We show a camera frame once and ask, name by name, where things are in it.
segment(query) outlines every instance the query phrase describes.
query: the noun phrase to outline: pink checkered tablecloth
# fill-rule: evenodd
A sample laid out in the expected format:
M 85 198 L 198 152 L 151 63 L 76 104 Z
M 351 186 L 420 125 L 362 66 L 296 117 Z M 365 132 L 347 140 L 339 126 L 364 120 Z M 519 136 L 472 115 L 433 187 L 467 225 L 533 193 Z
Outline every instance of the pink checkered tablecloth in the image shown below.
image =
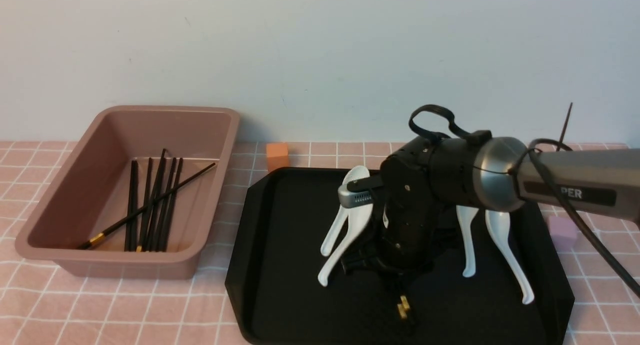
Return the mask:
M 290 142 L 295 167 L 378 168 L 402 144 Z M 73 142 L 0 141 L 0 345 L 246 344 L 224 279 L 249 185 L 266 175 L 265 145 L 235 146 L 198 272 L 187 280 L 74 277 L 48 261 L 18 256 L 14 240 Z M 621 144 L 574 144 L 619 149 Z M 566 216 L 542 206 L 545 216 Z M 640 280 L 635 224 L 585 215 L 605 245 Z M 640 344 L 640 300 L 580 234 L 560 253 L 576 296 L 567 345 Z

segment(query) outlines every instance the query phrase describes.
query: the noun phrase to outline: spoon handle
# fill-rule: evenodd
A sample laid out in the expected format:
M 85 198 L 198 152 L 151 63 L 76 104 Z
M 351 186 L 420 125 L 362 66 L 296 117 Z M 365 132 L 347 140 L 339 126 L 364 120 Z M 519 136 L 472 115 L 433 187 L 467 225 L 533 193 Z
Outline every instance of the spoon handle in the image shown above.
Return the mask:
M 462 243 L 464 244 L 464 270 L 462 276 L 470 278 L 476 274 L 476 254 L 474 253 L 474 240 L 471 235 L 471 222 L 476 217 L 478 209 L 468 206 L 456 206 L 457 222 L 460 224 L 462 232 Z
M 335 216 L 333 224 L 331 224 L 329 232 L 326 233 L 324 241 L 322 241 L 322 245 L 320 246 L 320 254 L 322 254 L 322 256 L 327 257 L 329 256 L 329 254 L 331 254 L 331 250 L 333 250 L 334 245 L 336 244 L 336 240 L 338 239 L 340 230 L 342 230 L 348 215 L 349 210 L 340 205 L 340 208 L 338 209 L 338 215 Z
M 354 234 L 352 229 L 348 229 L 347 234 L 342 239 L 342 242 L 340 242 L 338 247 L 336 247 L 335 251 L 331 254 L 331 256 L 329 256 L 327 261 L 324 263 L 324 266 L 322 266 L 322 269 L 318 273 L 318 282 L 320 283 L 320 285 L 324 286 L 325 288 L 327 287 L 327 285 L 329 285 L 329 274 L 331 274 L 331 271 L 334 269 L 334 267 L 336 266 L 340 258 L 343 256 L 343 254 L 345 253 L 349 245 L 351 245 L 352 242 L 354 242 L 356 238 L 356 236 L 354 235 L 357 236 L 357 234 Z
M 509 247 L 509 231 L 511 230 L 510 217 L 508 214 L 506 216 L 492 216 L 491 213 L 493 212 L 490 210 L 486 211 L 486 226 L 489 230 L 489 235 L 518 281 L 520 290 L 522 291 L 522 304 L 531 304 L 535 299 L 533 289 L 527 279 L 527 275 L 522 270 L 516 256 L 514 256 L 514 252 L 512 252 L 512 249 Z

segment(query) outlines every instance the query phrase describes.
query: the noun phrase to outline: white plastic spoon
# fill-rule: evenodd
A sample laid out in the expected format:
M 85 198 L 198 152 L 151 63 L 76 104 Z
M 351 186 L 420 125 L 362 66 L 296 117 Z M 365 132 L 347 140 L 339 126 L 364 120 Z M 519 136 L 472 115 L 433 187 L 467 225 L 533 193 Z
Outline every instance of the white plastic spoon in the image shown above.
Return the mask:
M 347 234 L 331 256 L 329 256 L 329 259 L 324 263 L 320 273 L 318 273 L 318 281 L 320 282 L 320 285 L 326 287 L 327 284 L 329 284 L 329 274 L 331 274 L 334 266 L 336 266 L 336 263 L 338 263 L 349 245 L 351 245 L 367 227 L 372 211 L 373 204 L 366 204 L 350 209 Z
M 476 254 L 474 253 L 474 241 L 471 237 L 471 222 L 478 213 L 478 208 L 469 206 L 456 206 L 457 222 L 462 231 L 462 242 L 464 243 L 464 259 L 466 265 L 462 276 L 470 278 L 476 274 Z
M 509 264 L 511 271 L 520 285 L 522 290 L 522 304 L 531 304 L 535 298 L 533 289 L 531 288 L 531 284 L 529 284 L 527 275 L 525 275 L 516 256 L 514 256 L 512 249 L 509 247 L 509 231 L 512 226 L 509 213 L 487 210 L 484 217 L 489 235 Z
M 364 179 L 369 177 L 369 169 L 364 167 L 363 165 L 357 165 L 347 172 L 346 176 L 342 181 L 342 185 L 349 183 L 350 181 Z M 329 232 L 326 233 L 324 237 L 324 241 L 322 241 L 322 245 L 320 246 L 320 254 L 322 256 L 329 256 L 331 254 L 331 250 L 334 249 L 334 245 L 336 244 L 336 240 L 338 239 L 338 235 L 340 234 L 340 230 L 343 228 L 343 224 L 345 224 L 345 220 L 349 218 L 349 213 L 351 209 L 344 208 L 342 205 L 338 208 L 338 215 L 335 216 L 333 220 L 333 224 L 329 228 Z

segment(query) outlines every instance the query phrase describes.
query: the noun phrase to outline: orange block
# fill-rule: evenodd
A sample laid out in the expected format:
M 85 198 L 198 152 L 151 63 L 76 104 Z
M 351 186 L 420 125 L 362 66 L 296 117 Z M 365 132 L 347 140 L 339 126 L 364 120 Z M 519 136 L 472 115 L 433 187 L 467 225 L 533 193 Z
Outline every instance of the orange block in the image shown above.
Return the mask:
M 272 172 L 277 168 L 289 166 L 289 149 L 286 142 L 271 142 L 267 144 L 267 170 Z

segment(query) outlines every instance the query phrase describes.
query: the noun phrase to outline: wire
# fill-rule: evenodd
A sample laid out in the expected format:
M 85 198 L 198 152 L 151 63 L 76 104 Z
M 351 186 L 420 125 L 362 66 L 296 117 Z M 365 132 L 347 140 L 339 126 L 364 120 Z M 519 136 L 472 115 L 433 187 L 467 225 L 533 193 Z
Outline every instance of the wire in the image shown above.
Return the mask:
M 613 269 L 613 271 L 620 277 L 620 279 L 622 279 L 622 281 L 626 284 L 626 286 L 628 286 L 629 289 L 631 289 L 631 291 L 633 291 L 633 293 L 638 298 L 640 298 L 640 284 L 638 284 L 638 282 L 633 278 L 633 276 L 631 276 L 631 274 L 625 269 L 625 267 L 622 266 L 622 264 L 613 256 L 613 254 L 611 254 L 611 252 L 605 247 L 605 245 L 602 244 L 598 236 L 594 234 L 592 229 L 590 229 L 589 226 L 585 223 L 585 220 L 583 220 L 583 218 L 578 214 L 578 211 L 576 211 L 576 208 L 574 208 L 573 204 L 569 202 L 569 199 L 567 199 L 567 197 L 564 196 L 562 192 L 560 192 L 560 188 L 558 187 L 558 184 L 554 181 L 553 174 L 551 174 L 551 171 L 549 170 L 549 168 L 546 167 L 546 165 L 544 165 L 542 161 L 540 161 L 539 159 L 540 154 L 539 153 L 534 154 L 535 152 L 534 150 L 536 150 L 535 146 L 539 144 L 555 145 L 564 150 L 568 149 L 568 151 L 572 151 L 571 147 L 567 146 L 566 144 L 563 144 L 560 141 L 551 140 L 550 138 L 537 138 L 536 140 L 533 140 L 533 142 L 530 143 L 528 150 L 523 154 L 519 162 L 516 163 L 516 166 L 515 166 L 516 172 L 517 172 L 517 169 L 522 164 L 522 161 L 524 160 L 525 156 L 528 155 L 528 157 L 531 160 L 531 163 L 535 167 L 535 171 L 537 171 L 537 173 L 542 178 L 542 181 L 544 181 L 544 183 L 549 187 L 549 189 L 551 189 L 551 192 L 553 192 L 554 197 L 556 198 L 558 203 L 560 203 L 560 205 L 564 208 L 566 213 L 569 215 L 569 218 L 573 220 L 573 222 L 578 226 L 578 229 L 580 229 L 580 231 L 584 234 L 585 238 L 587 238 L 587 240 L 593 245 L 593 247 L 598 251 L 598 253 L 606 261 L 606 263 L 608 263 L 608 265 Z
M 506 172 L 505 172 L 505 171 L 493 171 L 493 170 L 487 170 L 487 169 L 483 169 L 482 167 L 479 167 L 479 166 L 476 166 L 476 165 L 471 165 L 471 167 L 472 167 L 473 169 L 478 169 L 478 170 L 480 170 L 480 171 L 482 171 L 482 172 L 485 172 L 485 173 L 498 174 L 499 176 L 508 176 L 508 175 L 510 175 L 510 174 L 511 174 L 509 171 L 506 171 Z

